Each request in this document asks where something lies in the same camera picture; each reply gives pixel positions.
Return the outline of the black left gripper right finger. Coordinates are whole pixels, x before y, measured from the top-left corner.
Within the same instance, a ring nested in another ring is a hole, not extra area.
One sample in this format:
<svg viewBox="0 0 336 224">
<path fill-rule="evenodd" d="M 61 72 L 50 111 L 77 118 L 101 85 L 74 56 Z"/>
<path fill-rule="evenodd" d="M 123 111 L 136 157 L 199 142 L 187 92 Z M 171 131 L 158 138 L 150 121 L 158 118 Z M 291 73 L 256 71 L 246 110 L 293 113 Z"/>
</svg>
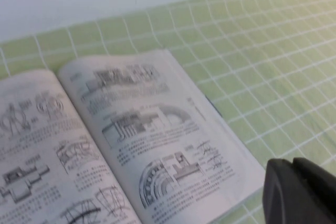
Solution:
<svg viewBox="0 0 336 224">
<path fill-rule="evenodd" d="M 308 187 L 310 197 L 317 205 L 314 212 L 319 208 L 331 223 L 335 223 L 335 175 L 303 157 L 294 158 L 293 167 Z"/>
</svg>

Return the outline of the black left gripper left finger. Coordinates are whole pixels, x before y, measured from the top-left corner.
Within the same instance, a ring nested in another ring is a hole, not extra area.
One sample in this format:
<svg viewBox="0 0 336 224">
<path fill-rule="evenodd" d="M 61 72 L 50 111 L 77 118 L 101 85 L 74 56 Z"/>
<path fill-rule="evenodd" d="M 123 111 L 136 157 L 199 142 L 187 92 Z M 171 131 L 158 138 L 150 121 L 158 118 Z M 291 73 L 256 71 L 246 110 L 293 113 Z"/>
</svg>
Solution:
<svg viewBox="0 0 336 224">
<path fill-rule="evenodd" d="M 285 159 L 268 161 L 262 203 L 266 223 L 311 223 L 309 187 Z"/>
</svg>

